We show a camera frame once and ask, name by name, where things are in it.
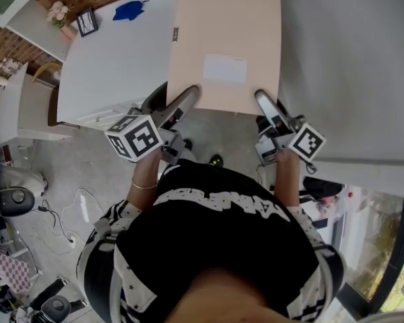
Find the gray wall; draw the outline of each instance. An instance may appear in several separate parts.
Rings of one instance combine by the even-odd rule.
[[[327,136],[317,176],[404,196],[404,0],[281,0],[281,14],[280,98]]]

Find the black shoe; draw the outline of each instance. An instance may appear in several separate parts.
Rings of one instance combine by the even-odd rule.
[[[211,157],[208,164],[218,166],[219,168],[222,168],[223,165],[224,165],[223,158],[221,157],[220,154],[215,154],[215,155],[213,155]]]
[[[191,151],[193,149],[193,142],[190,139],[184,139],[183,141],[186,144],[185,148]]]

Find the picture frame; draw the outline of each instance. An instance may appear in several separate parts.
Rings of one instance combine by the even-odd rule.
[[[99,30],[96,16],[94,15],[92,7],[89,7],[78,14],[76,17],[76,22],[78,24],[81,37],[85,37]]]

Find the flower vase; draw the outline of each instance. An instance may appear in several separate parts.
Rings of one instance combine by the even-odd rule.
[[[60,28],[60,30],[63,33],[63,35],[65,35],[65,37],[71,42],[75,39],[76,30],[72,28],[70,25],[65,24]]]
[[[7,79],[5,77],[0,76],[0,86],[6,86],[7,85]]]

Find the concrete floor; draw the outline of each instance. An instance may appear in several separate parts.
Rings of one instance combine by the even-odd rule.
[[[176,129],[183,137],[193,140],[193,153],[200,162],[207,162],[214,153],[219,153],[224,157],[225,167],[256,179],[259,160],[254,150],[257,142],[254,116],[193,110]],[[72,204],[79,188],[92,193],[103,212],[125,198],[129,190],[135,165],[115,153],[103,132],[81,129],[70,139],[37,141],[34,151],[31,151],[32,169],[41,172],[49,183],[44,198],[60,215],[64,207]],[[95,201],[89,201],[87,206],[90,216],[100,216]],[[66,209],[63,225],[65,230],[76,231],[86,240],[92,225],[82,219],[79,211],[75,207]],[[75,267],[84,243],[76,237],[76,246],[72,249],[63,236],[56,238],[52,235],[42,218],[58,236],[61,231],[58,223],[53,228],[53,218],[48,213],[42,213],[42,216],[29,213],[12,219],[33,252],[36,266],[43,271],[26,301],[36,297],[58,275],[71,282],[60,294],[69,300],[82,298]],[[102,320],[91,307],[87,307],[70,315],[66,322],[95,323]]]

